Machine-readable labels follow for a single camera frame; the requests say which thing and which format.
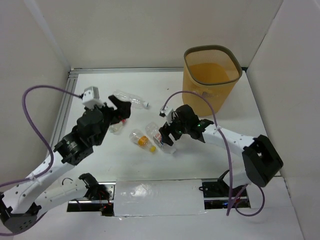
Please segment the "clear bottle red-blue label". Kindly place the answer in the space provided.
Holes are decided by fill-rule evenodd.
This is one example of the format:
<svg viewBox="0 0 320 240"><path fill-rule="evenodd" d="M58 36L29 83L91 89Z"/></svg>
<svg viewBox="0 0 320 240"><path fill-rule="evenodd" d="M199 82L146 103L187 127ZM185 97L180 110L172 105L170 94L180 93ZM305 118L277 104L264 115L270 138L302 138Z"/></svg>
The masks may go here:
<svg viewBox="0 0 320 240"><path fill-rule="evenodd" d="M145 131L147 135L154 141L156 146L166 154L175 153L176 149L163 142L162 135L159 132L160 127L155 122L150 122L146 127Z"/></svg>

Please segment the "clear bottle red label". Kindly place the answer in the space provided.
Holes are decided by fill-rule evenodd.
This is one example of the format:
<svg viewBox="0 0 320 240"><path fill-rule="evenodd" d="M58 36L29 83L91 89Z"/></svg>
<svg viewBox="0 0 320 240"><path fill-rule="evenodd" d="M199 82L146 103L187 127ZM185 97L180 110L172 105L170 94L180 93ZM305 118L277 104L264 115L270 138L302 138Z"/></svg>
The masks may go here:
<svg viewBox="0 0 320 240"><path fill-rule="evenodd" d="M123 127L125 126L126 122L127 122L127 120L126 120L126 119L123 119L123 120L121 120L120 122L111 125L108 130L109 130L112 134L119 135L119 134L121 133L121 130L122 130Z"/></svg>

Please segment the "clear bottle orange label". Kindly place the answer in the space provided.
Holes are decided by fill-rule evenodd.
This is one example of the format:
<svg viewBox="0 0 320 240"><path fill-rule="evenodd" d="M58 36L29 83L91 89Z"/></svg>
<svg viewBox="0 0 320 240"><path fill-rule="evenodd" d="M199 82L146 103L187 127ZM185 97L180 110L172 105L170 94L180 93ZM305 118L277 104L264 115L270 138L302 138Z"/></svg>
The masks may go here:
<svg viewBox="0 0 320 240"><path fill-rule="evenodd" d="M150 152L150 153L155 153L156 152L156 147L151 143L149 138L142 133L139 129L134 129L130 135L129 139L131 142L139 146L140 148Z"/></svg>

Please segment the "clear bottle blue label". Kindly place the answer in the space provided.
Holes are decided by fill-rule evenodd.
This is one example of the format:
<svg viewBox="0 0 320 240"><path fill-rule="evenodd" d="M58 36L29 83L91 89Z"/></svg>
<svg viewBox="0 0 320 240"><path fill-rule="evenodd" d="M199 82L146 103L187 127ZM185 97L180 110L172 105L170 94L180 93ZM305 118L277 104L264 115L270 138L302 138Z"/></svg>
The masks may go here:
<svg viewBox="0 0 320 240"><path fill-rule="evenodd" d="M200 95L202 97L204 97L204 98L210 98L211 97L211 94L209 92L206 92L206 91L203 91Z"/></svg>

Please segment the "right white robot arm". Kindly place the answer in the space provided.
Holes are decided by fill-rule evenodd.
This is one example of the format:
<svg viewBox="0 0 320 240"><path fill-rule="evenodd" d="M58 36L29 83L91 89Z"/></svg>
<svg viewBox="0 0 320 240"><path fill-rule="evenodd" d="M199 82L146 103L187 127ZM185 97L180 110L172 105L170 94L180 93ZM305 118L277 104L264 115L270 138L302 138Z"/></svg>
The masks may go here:
<svg viewBox="0 0 320 240"><path fill-rule="evenodd" d="M209 119L199 119L185 104L177 109L165 107L159 115L166 119L159 129L162 141L172 146L182 135L205 144L212 144L242 159L244 169L227 170L220 178L218 190L230 196L237 187L254 184L264 188L281 170L284 163L270 139L265 135L247 136L225 129Z"/></svg>

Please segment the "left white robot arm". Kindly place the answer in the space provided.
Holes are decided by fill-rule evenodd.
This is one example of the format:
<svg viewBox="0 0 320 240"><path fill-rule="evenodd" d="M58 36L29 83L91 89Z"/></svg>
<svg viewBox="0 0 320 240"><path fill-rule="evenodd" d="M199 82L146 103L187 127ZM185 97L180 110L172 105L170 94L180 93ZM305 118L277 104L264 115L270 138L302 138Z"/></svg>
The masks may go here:
<svg viewBox="0 0 320 240"><path fill-rule="evenodd" d="M129 101L121 101L114 95L108 98L114 107L98 101L91 108L84 108L71 132L55 145L52 164L44 160L29 174L29 181L16 183L1 193L0 219L10 231L9 235L27 231L42 215L65 202L78 198L92 200L99 191L107 192L90 173L68 180L58 188L48 188L91 155L93 147L102 144L111 125L130 117L132 104Z"/></svg>

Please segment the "orange mesh waste bin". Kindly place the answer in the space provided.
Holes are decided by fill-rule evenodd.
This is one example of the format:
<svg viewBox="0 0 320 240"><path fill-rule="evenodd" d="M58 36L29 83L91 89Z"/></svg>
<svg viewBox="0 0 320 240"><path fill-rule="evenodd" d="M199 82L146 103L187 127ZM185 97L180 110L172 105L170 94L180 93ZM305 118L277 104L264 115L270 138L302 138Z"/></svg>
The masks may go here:
<svg viewBox="0 0 320 240"><path fill-rule="evenodd" d="M211 97L205 99L212 107L186 92L182 94L183 103L199 117L211 115L212 110L217 113L243 74L235 55L225 46L203 45L186 50L183 60L182 89L200 96L202 92L210 93Z"/></svg>

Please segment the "clear bottle white cap far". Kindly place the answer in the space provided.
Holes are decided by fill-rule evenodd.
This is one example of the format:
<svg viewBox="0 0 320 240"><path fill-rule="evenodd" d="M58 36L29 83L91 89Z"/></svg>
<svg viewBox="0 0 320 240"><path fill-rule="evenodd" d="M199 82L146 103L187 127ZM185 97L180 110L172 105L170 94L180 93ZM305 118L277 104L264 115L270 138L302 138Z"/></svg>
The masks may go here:
<svg viewBox="0 0 320 240"><path fill-rule="evenodd" d="M134 109L148 109L149 108L149 102L145 101L143 98L127 93L121 90L116 90L113 92L113 95L117 97L121 101L130 102L131 106Z"/></svg>

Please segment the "aluminium frame rail left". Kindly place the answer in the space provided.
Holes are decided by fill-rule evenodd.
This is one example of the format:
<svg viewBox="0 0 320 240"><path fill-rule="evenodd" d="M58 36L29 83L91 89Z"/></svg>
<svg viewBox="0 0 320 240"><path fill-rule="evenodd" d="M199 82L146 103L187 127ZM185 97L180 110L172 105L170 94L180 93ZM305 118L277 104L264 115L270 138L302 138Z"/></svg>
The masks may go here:
<svg viewBox="0 0 320 240"><path fill-rule="evenodd" d="M65 90L74 93L77 85L77 80L78 74L70 72L66 82ZM54 149L55 145L61 140L61 138L65 135L73 98L74 97L72 95L67 93L63 93L62 95L61 104L59 107L51 139L49 141L49 145L52 150Z"/></svg>

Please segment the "aluminium frame rail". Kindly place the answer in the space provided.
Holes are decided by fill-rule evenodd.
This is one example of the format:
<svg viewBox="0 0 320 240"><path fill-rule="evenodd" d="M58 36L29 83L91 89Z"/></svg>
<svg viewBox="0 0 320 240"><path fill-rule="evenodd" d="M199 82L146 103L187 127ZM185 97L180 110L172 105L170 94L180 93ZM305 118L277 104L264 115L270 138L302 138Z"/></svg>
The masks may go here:
<svg viewBox="0 0 320 240"><path fill-rule="evenodd" d="M74 93L77 85L77 80L78 74L70 72L66 82L65 90ZM61 140L61 138L65 135L73 98L74 97L72 95L67 93L63 93L62 95L61 104L59 107L51 139L49 141L49 145L52 150L54 149L55 145Z"/></svg>
<svg viewBox="0 0 320 240"><path fill-rule="evenodd" d="M182 72L183 67L75 68L69 75L108 73Z"/></svg>

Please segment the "aluminium frame rail back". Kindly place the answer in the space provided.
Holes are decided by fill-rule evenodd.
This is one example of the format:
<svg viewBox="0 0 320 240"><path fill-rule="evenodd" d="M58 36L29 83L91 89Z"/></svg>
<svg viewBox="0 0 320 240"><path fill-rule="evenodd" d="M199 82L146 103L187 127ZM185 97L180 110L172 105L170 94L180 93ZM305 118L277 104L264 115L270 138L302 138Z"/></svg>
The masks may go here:
<svg viewBox="0 0 320 240"><path fill-rule="evenodd" d="M69 75L108 73L182 72L183 67L75 68Z"/></svg>

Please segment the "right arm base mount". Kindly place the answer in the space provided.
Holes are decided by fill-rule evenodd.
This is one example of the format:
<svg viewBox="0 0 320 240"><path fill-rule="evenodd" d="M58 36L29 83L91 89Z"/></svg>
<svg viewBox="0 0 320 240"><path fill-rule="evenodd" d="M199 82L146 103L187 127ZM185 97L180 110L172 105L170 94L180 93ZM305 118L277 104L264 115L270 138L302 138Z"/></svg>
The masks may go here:
<svg viewBox="0 0 320 240"><path fill-rule="evenodd" d="M232 199L235 198L242 187L243 185L240 185L232 190ZM203 194L205 210L228 208L229 187L228 185L224 184L222 180L203 180L202 185L198 188L198 190ZM244 190L237 198L232 208L235 208L237 203L239 208L251 207L246 190Z"/></svg>

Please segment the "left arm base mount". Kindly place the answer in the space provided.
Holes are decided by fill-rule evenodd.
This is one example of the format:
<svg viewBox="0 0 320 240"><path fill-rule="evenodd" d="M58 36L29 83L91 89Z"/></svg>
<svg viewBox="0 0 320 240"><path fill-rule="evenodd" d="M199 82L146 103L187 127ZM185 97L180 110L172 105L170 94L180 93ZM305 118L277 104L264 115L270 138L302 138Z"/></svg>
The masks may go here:
<svg viewBox="0 0 320 240"><path fill-rule="evenodd" d="M70 200L67 203L68 213L99 213L104 217L114 217L115 182L100 182L94 196Z"/></svg>

